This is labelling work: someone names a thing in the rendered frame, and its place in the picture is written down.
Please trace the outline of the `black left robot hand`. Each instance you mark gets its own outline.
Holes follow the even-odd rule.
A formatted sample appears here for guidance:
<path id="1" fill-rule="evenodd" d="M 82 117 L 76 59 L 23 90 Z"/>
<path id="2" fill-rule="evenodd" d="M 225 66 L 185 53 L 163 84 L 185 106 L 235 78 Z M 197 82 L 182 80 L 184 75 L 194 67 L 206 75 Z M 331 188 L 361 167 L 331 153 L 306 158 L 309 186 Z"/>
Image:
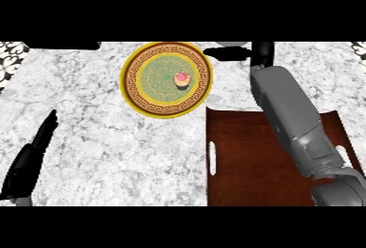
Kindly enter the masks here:
<path id="1" fill-rule="evenodd" d="M 58 126 L 55 113 L 51 110 L 39 125 L 32 142 L 18 151 L 4 177 L 0 201 L 14 201 L 30 196 L 41 170 L 44 153 Z"/>

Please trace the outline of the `black flat appliance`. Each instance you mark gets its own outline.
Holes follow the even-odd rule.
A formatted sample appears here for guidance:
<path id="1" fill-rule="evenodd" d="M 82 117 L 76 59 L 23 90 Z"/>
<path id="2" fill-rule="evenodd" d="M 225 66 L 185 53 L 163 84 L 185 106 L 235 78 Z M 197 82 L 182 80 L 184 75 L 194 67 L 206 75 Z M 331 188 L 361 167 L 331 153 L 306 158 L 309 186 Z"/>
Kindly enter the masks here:
<path id="1" fill-rule="evenodd" d="M 100 42 L 45 42 L 45 41 L 24 41 L 24 45 L 29 48 L 39 49 L 85 49 L 85 50 L 97 50 L 100 48 Z"/>

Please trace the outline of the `pink frosted cupcake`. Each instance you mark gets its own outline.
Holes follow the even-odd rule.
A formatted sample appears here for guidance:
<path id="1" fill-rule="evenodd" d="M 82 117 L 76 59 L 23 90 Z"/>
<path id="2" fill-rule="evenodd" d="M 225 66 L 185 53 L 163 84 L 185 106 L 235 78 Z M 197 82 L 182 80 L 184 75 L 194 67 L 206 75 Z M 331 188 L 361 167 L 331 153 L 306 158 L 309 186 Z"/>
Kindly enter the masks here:
<path id="1" fill-rule="evenodd" d="M 173 85 L 178 90 L 185 90 L 190 84 L 190 75 L 184 72 L 178 72 L 173 75 Z"/>

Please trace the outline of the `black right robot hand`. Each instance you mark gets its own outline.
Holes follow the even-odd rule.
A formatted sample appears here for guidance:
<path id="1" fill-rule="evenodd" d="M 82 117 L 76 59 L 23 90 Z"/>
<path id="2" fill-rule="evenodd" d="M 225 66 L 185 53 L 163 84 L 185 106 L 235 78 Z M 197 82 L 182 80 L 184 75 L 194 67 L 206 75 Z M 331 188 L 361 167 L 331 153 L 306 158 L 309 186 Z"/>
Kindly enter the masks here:
<path id="1" fill-rule="evenodd" d="M 203 54 L 218 61 L 250 60 L 250 66 L 269 67 L 274 60 L 274 43 L 250 42 L 250 48 L 244 46 L 210 47 L 203 50 Z"/>

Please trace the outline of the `yellow brown green ornate plate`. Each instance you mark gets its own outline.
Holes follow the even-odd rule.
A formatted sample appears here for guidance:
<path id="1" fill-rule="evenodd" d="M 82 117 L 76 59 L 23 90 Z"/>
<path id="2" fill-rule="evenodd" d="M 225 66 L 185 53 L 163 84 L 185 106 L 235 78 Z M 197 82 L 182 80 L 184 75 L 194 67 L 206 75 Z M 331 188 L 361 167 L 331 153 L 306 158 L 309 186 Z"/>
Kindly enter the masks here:
<path id="1" fill-rule="evenodd" d="M 173 75 L 190 75 L 185 90 L 173 85 Z M 139 46 L 119 72 L 123 101 L 142 115 L 173 118 L 204 101 L 212 86 L 212 68 L 200 49 L 187 42 L 151 42 Z"/>

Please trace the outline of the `brown wooden tray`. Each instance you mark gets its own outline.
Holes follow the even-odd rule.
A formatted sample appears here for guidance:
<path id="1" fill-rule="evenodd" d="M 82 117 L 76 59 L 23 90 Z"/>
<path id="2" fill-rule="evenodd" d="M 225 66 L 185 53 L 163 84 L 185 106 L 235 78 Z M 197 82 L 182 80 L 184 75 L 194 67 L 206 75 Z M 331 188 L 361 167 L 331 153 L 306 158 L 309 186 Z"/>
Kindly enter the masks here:
<path id="1" fill-rule="evenodd" d="M 352 206 L 366 206 L 366 190 L 352 178 L 312 180 L 299 175 L 256 111 L 204 111 L 206 204 L 311 206 L 311 193 L 336 188 Z"/>

